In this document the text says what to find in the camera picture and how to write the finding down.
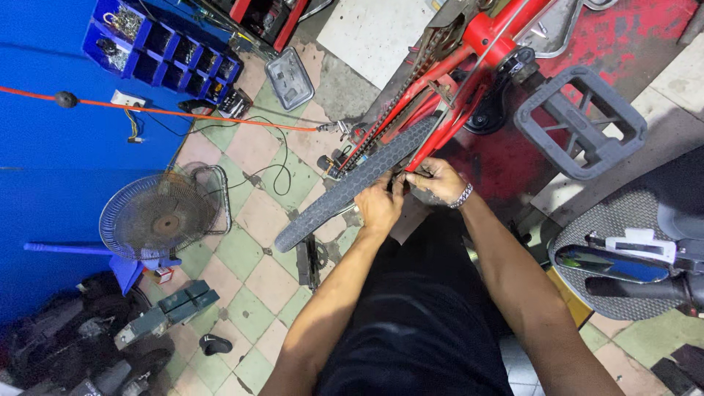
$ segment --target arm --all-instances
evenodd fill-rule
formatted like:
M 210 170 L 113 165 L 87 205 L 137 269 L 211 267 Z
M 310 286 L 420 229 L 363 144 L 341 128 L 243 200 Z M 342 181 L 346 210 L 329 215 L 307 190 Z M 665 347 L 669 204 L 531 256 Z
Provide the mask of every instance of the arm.
M 355 203 L 364 226 L 291 325 L 274 371 L 260 395 L 309 395 L 354 311 L 379 247 L 401 215 L 403 179 L 386 188 L 391 172 L 362 191 Z
M 421 167 L 430 178 L 408 174 L 406 179 L 445 202 L 454 202 L 467 185 L 446 161 L 428 158 Z M 521 342 L 546 393 L 622 395 L 579 336 L 557 288 L 484 200 L 473 192 L 460 212 L 491 299 Z

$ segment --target hand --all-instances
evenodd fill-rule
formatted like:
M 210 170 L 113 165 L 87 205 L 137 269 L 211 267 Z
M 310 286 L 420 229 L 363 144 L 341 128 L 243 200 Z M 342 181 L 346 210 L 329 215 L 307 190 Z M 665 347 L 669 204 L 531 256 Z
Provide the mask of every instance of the hand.
M 394 180 L 392 192 L 388 191 L 389 181 L 393 173 L 387 171 L 379 180 L 360 192 L 354 202 L 362 213 L 364 226 L 370 230 L 384 234 L 386 237 L 391 228 L 401 217 L 403 206 L 403 177 Z
M 444 159 L 428 157 L 420 163 L 418 170 L 430 174 L 431 177 L 406 173 L 406 180 L 423 191 L 430 190 L 446 204 L 457 201 L 467 188 L 467 182 Z

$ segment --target red bicycle frame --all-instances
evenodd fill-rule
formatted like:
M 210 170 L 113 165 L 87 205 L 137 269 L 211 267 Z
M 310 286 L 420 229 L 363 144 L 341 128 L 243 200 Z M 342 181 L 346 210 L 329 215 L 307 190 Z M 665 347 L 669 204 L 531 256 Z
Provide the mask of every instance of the red bicycle frame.
M 380 127 L 377 128 L 377 133 L 379 133 L 422 90 L 428 87 L 429 82 L 440 80 L 448 75 L 472 54 L 476 54 L 480 58 L 483 57 L 482 62 L 477 65 L 474 73 L 469 76 L 469 79 L 462 87 L 462 91 L 457 94 L 454 108 L 449 111 L 444 120 L 438 125 L 438 128 L 415 153 L 410 163 L 406 166 L 407 171 L 413 172 L 423 159 L 443 147 L 467 122 L 479 105 L 484 92 L 489 88 L 487 80 L 491 75 L 491 71 L 502 65 L 511 55 L 517 46 L 514 38 L 528 27 L 551 1 L 527 0 L 524 4 L 524 0 L 511 0 L 494 18 L 489 17 L 485 13 L 477 14 L 467 24 L 467 28 L 462 34 L 462 44 L 445 59 L 436 62 L 427 73 L 416 80 L 406 90 L 391 113 L 385 119 L 377 121 L 381 123 Z M 451 88 L 451 93 L 454 95 L 457 92 L 456 90 L 457 87 Z M 474 98 L 469 104 L 465 104 L 473 92 L 475 92 Z M 432 110 L 434 108 L 433 104 L 436 106 L 439 102 L 438 95 L 432 95 L 421 101 L 417 111 L 408 120 L 404 120 L 395 131 L 390 131 L 388 135 L 393 137 L 404 125 L 417 120 L 419 118 L 418 115 L 428 112 L 429 109 Z M 351 154 L 354 154 L 359 149 L 359 146 Z

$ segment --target slipper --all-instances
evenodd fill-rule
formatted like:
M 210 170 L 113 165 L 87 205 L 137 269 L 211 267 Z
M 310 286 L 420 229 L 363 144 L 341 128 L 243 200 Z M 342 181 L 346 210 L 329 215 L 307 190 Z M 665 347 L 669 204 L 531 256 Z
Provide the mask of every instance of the slipper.
M 198 341 L 203 354 L 213 356 L 214 354 L 226 354 L 232 350 L 232 343 L 216 335 L 206 334 Z

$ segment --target motorcycle mirror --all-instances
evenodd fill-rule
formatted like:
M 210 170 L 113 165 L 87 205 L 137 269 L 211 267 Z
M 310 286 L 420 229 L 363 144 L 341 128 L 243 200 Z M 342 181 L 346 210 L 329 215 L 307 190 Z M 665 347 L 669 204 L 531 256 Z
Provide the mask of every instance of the motorcycle mirror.
M 660 282 L 670 276 L 664 261 L 628 256 L 580 245 L 567 245 L 555 253 L 559 266 L 635 283 Z

